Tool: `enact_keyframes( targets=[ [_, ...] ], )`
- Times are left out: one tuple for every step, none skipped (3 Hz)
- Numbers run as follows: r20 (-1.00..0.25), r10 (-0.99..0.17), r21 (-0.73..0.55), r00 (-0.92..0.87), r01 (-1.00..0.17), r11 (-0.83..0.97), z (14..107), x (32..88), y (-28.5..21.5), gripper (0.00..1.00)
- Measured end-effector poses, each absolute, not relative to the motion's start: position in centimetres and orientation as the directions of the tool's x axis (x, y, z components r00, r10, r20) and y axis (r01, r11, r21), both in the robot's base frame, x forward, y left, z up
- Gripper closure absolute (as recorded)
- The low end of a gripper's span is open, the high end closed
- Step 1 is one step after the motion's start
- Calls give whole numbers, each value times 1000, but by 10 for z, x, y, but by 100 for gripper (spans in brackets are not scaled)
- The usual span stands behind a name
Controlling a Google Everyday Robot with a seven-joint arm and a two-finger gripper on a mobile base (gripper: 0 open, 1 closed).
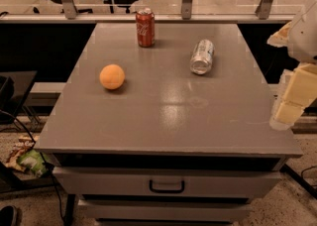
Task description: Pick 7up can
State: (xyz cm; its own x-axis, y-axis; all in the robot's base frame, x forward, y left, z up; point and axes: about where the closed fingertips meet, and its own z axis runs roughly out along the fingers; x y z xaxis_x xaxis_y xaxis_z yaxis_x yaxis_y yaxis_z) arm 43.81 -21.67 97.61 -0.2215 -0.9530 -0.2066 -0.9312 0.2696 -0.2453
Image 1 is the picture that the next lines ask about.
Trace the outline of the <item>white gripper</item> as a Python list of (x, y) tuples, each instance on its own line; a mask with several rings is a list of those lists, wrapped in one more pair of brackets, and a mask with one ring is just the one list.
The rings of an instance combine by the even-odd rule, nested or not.
[(288, 54), (301, 63), (295, 70), (285, 69), (277, 87), (270, 126), (287, 130), (304, 110), (317, 99), (317, 0), (307, 0), (293, 20), (270, 35), (270, 46), (286, 47)]

